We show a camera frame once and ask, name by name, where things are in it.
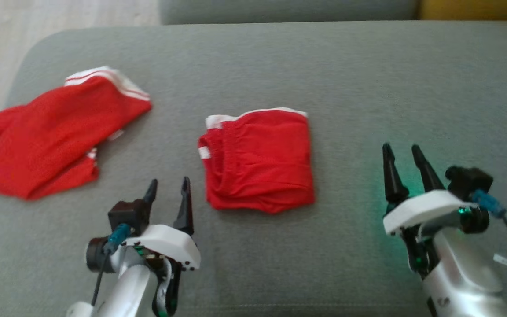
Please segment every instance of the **wooden floor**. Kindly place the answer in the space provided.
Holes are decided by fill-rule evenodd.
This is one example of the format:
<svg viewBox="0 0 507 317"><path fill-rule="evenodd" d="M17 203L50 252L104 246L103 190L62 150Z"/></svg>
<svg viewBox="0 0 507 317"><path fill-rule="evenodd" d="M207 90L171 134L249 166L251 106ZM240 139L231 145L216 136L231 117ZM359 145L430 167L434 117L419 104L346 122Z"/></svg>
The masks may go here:
<svg viewBox="0 0 507 317"><path fill-rule="evenodd" d="M156 26L158 0L0 0L0 110L20 62L50 34L93 26Z"/></svg>

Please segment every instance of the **folded red garment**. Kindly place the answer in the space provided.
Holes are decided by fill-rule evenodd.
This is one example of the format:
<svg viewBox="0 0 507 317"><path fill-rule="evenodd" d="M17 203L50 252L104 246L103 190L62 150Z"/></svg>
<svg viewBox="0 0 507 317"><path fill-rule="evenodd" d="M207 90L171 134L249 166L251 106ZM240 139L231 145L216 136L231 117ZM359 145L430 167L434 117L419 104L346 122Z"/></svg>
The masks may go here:
<svg viewBox="0 0 507 317"><path fill-rule="evenodd" d="M314 203L305 112L262 109L209 116L199 139L207 200L215 209L278 213Z"/></svg>
<svg viewBox="0 0 507 317"><path fill-rule="evenodd" d="M38 199L95 180L95 146L150 109L146 92L104 66L3 110L0 193Z"/></svg>

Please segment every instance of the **mustard yellow fabric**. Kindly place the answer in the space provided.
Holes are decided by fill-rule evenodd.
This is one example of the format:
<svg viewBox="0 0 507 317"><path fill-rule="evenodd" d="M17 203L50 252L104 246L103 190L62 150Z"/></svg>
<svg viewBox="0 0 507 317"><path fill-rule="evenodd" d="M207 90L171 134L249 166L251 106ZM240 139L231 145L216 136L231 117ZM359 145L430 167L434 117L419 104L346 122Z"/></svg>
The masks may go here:
<svg viewBox="0 0 507 317"><path fill-rule="evenodd" d="M421 20L507 20L507 0L422 0Z"/></svg>

